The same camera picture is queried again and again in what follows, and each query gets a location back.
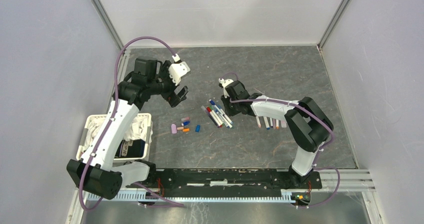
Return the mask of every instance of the crumpled white fabric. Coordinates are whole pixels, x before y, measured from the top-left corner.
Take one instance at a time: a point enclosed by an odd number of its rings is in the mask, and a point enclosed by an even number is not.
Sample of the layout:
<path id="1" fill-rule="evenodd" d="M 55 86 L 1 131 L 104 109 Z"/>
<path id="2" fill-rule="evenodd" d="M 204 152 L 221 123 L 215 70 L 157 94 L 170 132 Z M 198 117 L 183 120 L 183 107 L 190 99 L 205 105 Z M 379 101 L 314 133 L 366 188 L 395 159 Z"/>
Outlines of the crumpled white fabric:
<path id="1" fill-rule="evenodd" d="M 103 122 L 105 122 L 105 119 L 105 117 L 99 117 L 90 121 L 87 126 L 88 132 L 85 138 L 82 152 L 85 152 L 89 148 L 97 133 L 99 133 L 99 129 L 103 125 Z M 148 126 L 148 121 L 149 118 L 146 116 L 136 116 L 134 120 L 132 120 L 132 123 L 128 130 L 123 135 L 123 139 L 127 142 L 130 140 L 146 140 L 147 128 L 144 127 Z M 152 142 L 152 134 L 153 130 L 150 129 L 150 138 L 148 142 L 149 144 Z"/>

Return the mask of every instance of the purple eraser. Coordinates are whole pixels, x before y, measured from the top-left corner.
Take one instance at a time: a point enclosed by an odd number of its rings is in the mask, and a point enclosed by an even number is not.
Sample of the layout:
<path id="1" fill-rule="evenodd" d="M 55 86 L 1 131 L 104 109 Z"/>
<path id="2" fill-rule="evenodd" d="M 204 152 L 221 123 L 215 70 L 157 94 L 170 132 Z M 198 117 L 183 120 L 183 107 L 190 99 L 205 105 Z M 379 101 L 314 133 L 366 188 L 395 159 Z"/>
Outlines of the purple eraser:
<path id="1" fill-rule="evenodd" d="M 177 134 L 177 125 L 175 125 L 175 124 L 172 124 L 171 125 L 171 133 L 172 134 Z"/>

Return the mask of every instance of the robotic arm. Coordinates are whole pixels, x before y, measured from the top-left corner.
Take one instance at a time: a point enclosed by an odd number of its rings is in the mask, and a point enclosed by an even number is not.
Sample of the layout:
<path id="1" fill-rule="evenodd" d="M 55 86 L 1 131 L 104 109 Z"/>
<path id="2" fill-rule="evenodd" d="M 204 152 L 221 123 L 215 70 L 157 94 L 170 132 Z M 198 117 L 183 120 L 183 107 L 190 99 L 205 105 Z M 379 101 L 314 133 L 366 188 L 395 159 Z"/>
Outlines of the robotic arm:
<path id="1" fill-rule="evenodd" d="M 118 108 L 97 151 L 94 153 L 94 144 L 99 140 L 100 133 L 103 133 L 107 121 L 103 123 L 98 132 L 99 135 L 94 138 L 81 159 L 71 159 L 66 166 L 77 187 L 79 187 L 83 170 L 90 156 L 93 156 L 93 159 L 88 167 L 83 190 L 108 200 L 116 196 L 121 186 L 125 187 L 137 181 L 145 181 L 149 178 L 149 173 L 156 171 L 155 164 L 142 160 L 112 167 L 115 152 L 133 119 L 152 95 L 161 95 L 171 107 L 176 107 L 186 99 L 187 86 L 184 86 L 178 94 L 175 93 L 175 90 L 179 86 L 181 78 L 189 71 L 190 68 L 184 61 L 171 63 L 166 60 L 162 63 L 144 57 L 135 60 L 134 71 L 130 72 L 118 85 L 118 100 L 112 100 L 110 103 L 106 120 L 111 118 L 115 102 L 118 102 Z"/>
<path id="2" fill-rule="evenodd" d="M 309 116 L 306 113 L 290 104 L 305 108 L 333 130 L 333 124 L 315 101 L 310 97 L 304 97 L 300 101 L 290 101 L 269 98 L 259 93 L 250 95 L 239 80 L 219 79 L 219 83 L 224 93 L 221 100 L 229 116 L 242 113 L 282 120 L 288 124 L 298 145 L 296 157 L 289 167 L 290 181 L 295 187 L 303 183 L 312 172 L 313 161 L 319 147 L 324 144 L 330 134 L 316 120 L 313 118 L 307 120 Z"/>

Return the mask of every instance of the white wall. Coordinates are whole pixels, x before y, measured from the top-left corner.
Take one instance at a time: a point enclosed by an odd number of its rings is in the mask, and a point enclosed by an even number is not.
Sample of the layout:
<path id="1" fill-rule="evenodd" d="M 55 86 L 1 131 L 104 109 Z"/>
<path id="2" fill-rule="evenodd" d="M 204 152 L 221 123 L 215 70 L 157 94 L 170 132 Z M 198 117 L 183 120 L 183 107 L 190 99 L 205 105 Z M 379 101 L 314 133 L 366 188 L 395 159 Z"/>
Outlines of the white wall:
<path id="1" fill-rule="evenodd" d="M 352 0 L 323 48 L 387 223 L 422 223 L 424 0 Z"/>
<path id="2" fill-rule="evenodd" d="M 316 44 L 341 0 L 101 2 L 124 43 L 138 36 L 155 36 L 173 46 L 246 46 Z"/>
<path id="3" fill-rule="evenodd" d="M 118 51 L 90 0 L 0 0 L 0 27 L 0 223 L 64 223 L 66 165 Z"/>

